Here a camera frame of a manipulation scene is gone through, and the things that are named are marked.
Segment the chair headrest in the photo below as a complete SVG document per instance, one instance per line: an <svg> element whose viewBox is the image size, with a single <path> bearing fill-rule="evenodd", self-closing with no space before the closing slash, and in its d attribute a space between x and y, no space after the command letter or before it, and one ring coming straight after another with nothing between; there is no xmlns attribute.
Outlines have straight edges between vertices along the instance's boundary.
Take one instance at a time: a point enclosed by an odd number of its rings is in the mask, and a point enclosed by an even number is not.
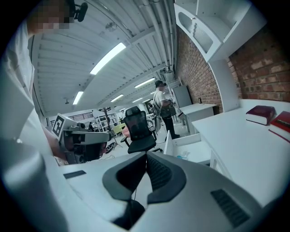
<svg viewBox="0 0 290 232"><path fill-rule="evenodd" d="M134 106L134 107L126 110L125 115L126 115L126 117L128 117L128 116L139 114L140 112L141 112L140 109L137 106Z"/></svg>

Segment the fluorescent light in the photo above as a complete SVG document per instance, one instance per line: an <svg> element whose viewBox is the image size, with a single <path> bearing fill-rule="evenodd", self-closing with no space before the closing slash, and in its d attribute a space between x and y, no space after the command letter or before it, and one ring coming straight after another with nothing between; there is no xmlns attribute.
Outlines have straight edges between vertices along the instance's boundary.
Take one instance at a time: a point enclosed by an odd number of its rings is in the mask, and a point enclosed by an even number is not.
<svg viewBox="0 0 290 232"><path fill-rule="evenodd" d="M102 67L104 67L114 56L116 56L120 51L122 51L126 46L123 43L119 43L110 52L108 52L99 63L91 70L90 74L96 75Z"/></svg>
<svg viewBox="0 0 290 232"><path fill-rule="evenodd" d="M120 97L123 97L124 94L119 95L118 97L115 97L111 102L114 102L115 100L118 100Z"/></svg>
<svg viewBox="0 0 290 232"><path fill-rule="evenodd" d="M143 82L143 83L141 83L141 84L139 84L139 85L136 85L135 88L139 88L140 86L145 85L145 84L147 84L147 83L149 83L149 82L151 82L151 81L153 81L153 80L155 80L154 77L151 78L151 79L149 79L149 80L147 80L147 81L145 81L145 82Z"/></svg>
<svg viewBox="0 0 290 232"><path fill-rule="evenodd" d="M77 93L77 96L76 96L76 98L75 98L74 101L73 101L73 105L76 105L76 104L78 103L78 101L80 100L82 94L83 94L83 91L79 91L79 92Z"/></svg>
<svg viewBox="0 0 290 232"><path fill-rule="evenodd" d="M136 102L136 101L139 101L139 100L141 100L141 99L142 99L142 98L139 98L139 99L137 99L137 100L133 101L133 103L134 103L134 102Z"/></svg>

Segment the ceiling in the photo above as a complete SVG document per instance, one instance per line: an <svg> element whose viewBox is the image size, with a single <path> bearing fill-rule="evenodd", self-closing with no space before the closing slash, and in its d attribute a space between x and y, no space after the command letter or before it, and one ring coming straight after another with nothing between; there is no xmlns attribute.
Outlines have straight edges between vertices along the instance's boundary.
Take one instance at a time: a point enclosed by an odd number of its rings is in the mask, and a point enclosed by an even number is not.
<svg viewBox="0 0 290 232"><path fill-rule="evenodd" d="M75 20L69 29L36 35L30 41L31 60L35 67L34 101L44 116L105 106L127 106L141 97L147 100L155 90L154 81L140 88L135 86L152 77L163 80L160 71L166 65L162 47L142 0L85 2L88 10L81 23ZM173 1L167 2L173 24L173 57L176 62L174 7ZM164 0L160 3L167 20ZM156 6L154 3L150 5L166 48ZM113 26L106 29L109 23ZM94 66L120 42L126 48L96 75L91 75ZM73 106L78 91L84 91L84 94ZM120 94L124 96L112 103L111 100Z"/></svg>

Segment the red book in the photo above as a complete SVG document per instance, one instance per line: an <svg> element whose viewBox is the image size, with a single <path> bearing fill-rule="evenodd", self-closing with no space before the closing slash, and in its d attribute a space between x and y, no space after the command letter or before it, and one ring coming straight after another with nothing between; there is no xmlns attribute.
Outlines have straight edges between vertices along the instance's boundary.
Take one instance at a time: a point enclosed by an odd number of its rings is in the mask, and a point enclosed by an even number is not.
<svg viewBox="0 0 290 232"><path fill-rule="evenodd" d="M290 142L290 112L280 113L271 122L269 131Z"/></svg>
<svg viewBox="0 0 290 232"><path fill-rule="evenodd" d="M255 106L246 113L246 120L267 125L275 113L272 106Z"/></svg>

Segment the black bag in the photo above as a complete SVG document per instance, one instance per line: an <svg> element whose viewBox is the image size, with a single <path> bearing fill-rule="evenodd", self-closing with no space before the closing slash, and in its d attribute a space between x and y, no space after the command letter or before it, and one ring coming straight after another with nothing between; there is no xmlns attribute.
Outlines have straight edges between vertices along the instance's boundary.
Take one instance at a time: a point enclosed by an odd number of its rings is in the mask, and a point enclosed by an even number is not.
<svg viewBox="0 0 290 232"><path fill-rule="evenodd" d="M161 108L159 108L155 98L156 98L156 93L154 94L154 97L153 97L153 111L154 111L154 114L160 115L163 118L171 118L170 105L161 106Z"/></svg>

